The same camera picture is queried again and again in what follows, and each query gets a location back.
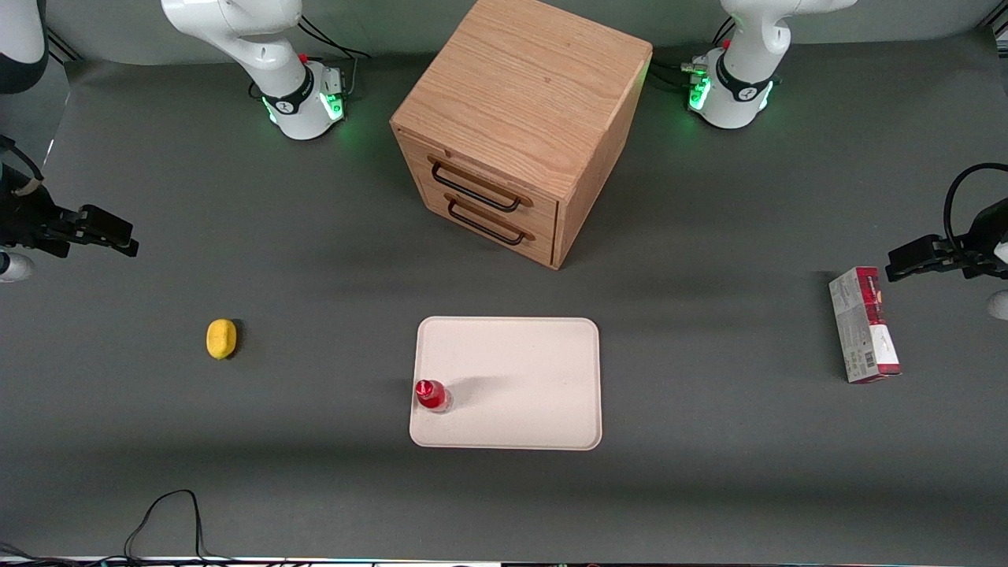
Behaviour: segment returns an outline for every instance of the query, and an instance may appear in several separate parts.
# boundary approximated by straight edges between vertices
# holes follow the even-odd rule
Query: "white tray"
[[[430,317],[416,336],[418,380],[438,380],[452,409],[412,396],[422,447],[587,451],[602,440],[599,329],[588,319]]]

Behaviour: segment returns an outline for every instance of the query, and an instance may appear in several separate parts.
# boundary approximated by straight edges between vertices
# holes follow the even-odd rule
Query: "white box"
[[[868,383],[901,373],[882,318],[879,269],[859,266],[830,282],[847,381]]]

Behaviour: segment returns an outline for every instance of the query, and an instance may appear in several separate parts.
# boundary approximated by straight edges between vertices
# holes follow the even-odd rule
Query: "sponge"
[[[207,328],[207,352],[224,360],[235,352],[238,345],[238,328],[230,319],[218,319]]]

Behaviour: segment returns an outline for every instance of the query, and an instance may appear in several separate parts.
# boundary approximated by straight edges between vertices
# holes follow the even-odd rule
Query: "black metal handle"
[[[479,193],[474,192],[473,190],[466,189],[452,180],[445,179],[438,176],[437,175],[438,171],[440,171],[440,161],[434,161],[433,167],[430,167],[430,177],[432,177],[435,182],[444,186],[451,187],[452,189],[458,191],[459,193],[465,195],[466,197],[472,197],[473,199],[479,201],[480,203],[483,203],[484,205],[487,205],[488,207],[493,207],[494,209],[497,209],[498,211],[504,213],[510,213],[515,209],[517,209],[518,205],[521,204],[521,200],[518,199],[517,197],[514,199],[514,203],[511,203],[510,205],[498,203],[493,199],[487,199],[486,197],[480,195]]]
[[[480,224],[480,223],[478,223],[478,222],[476,222],[476,221],[474,221],[472,219],[467,219],[466,217],[464,217],[464,216],[460,215],[459,213],[455,212],[455,206],[458,205],[458,204],[459,204],[459,202],[456,201],[455,199],[449,199],[448,214],[452,215],[453,219],[459,220],[459,221],[467,224],[468,226],[471,226],[471,227],[475,228],[476,230],[479,230],[480,232],[482,232],[483,234],[486,234],[487,236],[489,236],[491,238],[495,238],[497,240],[500,240],[501,242],[507,244],[508,246],[517,246],[518,244],[521,243],[522,240],[525,239],[525,233],[524,232],[518,232],[518,236],[516,238],[508,238],[507,236],[504,236],[503,234],[501,234],[499,232],[495,232],[493,230],[490,230],[489,228],[483,226],[482,224]]]

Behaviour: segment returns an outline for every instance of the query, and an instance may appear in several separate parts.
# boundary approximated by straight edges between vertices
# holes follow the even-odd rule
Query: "wooden cabinet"
[[[479,0],[390,121],[423,203],[558,268],[650,58],[650,43],[536,0]]]

